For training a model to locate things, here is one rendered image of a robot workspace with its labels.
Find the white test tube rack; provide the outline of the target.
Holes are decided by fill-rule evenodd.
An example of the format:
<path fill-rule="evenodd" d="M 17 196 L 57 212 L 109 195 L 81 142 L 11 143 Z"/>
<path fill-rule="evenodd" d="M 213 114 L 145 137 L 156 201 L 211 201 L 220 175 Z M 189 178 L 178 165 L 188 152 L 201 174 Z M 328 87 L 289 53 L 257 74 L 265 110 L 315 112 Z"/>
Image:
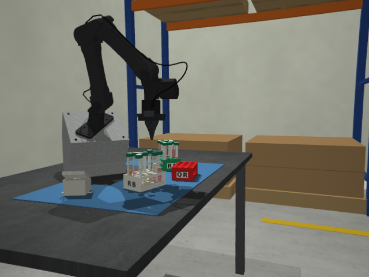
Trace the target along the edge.
<path fill-rule="evenodd" d="M 161 181 L 159 182 L 158 180 L 156 181 L 156 183 L 154 183 L 152 177 L 156 177 L 159 175 L 162 175 Z M 141 185 L 141 180 L 144 180 L 144 179 L 147 179 L 147 182 L 144 183 L 143 181 Z M 127 174 L 123 175 L 123 188 L 128 189 L 128 190 L 133 190 L 136 192 L 143 192 L 143 191 L 153 189 L 153 188 L 163 186 L 163 185 L 166 185 L 165 171 L 153 173 L 152 170 L 148 170 L 147 173 L 142 174 L 142 177 L 138 177 L 137 173 L 136 174 L 132 173 L 132 175 L 127 175 Z"/>

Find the blue bench mat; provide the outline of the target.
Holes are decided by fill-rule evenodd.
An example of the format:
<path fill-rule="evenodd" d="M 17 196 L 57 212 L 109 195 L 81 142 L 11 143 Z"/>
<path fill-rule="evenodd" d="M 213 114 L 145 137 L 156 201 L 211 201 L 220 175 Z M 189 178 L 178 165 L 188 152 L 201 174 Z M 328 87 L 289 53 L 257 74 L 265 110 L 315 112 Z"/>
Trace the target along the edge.
<path fill-rule="evenodd" d="M 122 180 L 110 186 L 92 184 L 93 193 L 85 196 L 64 196 L 62 182 L 12 200 L 158 216 L 224 165 L 198 163 L 198 174 L 193 181 L 172 180 L 172 170 L 165 171 L 166 185 L 143 192 L 124 189 Z"/>

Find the red rack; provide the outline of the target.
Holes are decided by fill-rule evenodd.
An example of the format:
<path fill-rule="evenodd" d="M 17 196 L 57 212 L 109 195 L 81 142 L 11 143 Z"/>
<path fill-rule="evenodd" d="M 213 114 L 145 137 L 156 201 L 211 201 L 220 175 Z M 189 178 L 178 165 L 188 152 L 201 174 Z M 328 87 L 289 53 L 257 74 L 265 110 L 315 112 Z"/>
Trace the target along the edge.
<path fill-rule="evenodd" d="M 198 162 L 177 162 L 171 170 L 172 180 L 193 181 L 198 174 Z"/>

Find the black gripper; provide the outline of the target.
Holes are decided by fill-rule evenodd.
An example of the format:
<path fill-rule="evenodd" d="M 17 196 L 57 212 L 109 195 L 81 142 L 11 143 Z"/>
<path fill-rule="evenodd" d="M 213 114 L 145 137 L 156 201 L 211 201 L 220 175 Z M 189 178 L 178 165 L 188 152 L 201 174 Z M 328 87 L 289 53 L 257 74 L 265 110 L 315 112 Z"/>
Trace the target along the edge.
<path fill-rule="evenodd" d="M 163 117 L 163 118 L 162 118 Z M 159 121 L 165 121 L 165 114 L 154 114 L 152 117 L 145 117 L 144 114 L 137 114 L 138 121 L 145 121 L 150 139 L 153 140 L 154 131 L 156 130 Z"/>

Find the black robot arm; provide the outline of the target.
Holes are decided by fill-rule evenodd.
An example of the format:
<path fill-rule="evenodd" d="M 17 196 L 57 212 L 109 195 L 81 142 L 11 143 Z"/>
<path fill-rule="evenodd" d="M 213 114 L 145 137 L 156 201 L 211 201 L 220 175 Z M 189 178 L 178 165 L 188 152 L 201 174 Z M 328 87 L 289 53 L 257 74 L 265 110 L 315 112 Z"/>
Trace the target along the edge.
<path fill-rule="evenodd" d="M 111 16 L 105 18 L 114 26 Z M 160 114 L 160 100 L 153 99 L 160 92 L 177 83 L 175 78 L 159 78 L 159 67 L 143 57 L 104 17 L 94 19 L 74 30 L 74 38 L 81 47 L 85 58 L 91 86 L 91 107 L 88 109 L 89 117 L 86 123 L 76 130 L 76 134 L 91 139 L 108 125 L 114 116 L 105 111 L 113 105 L 112 92 L 106 82 L 103 60 L 101 56 L 101 43 L 106 42 L 134 71 L 144 86 L 144 99 L 141 100 L 142 114 L 152 117 Z M 155 85 L 153 85 L 155 84 Z M 151 85 L 151 86 L 150 86 Z"/>

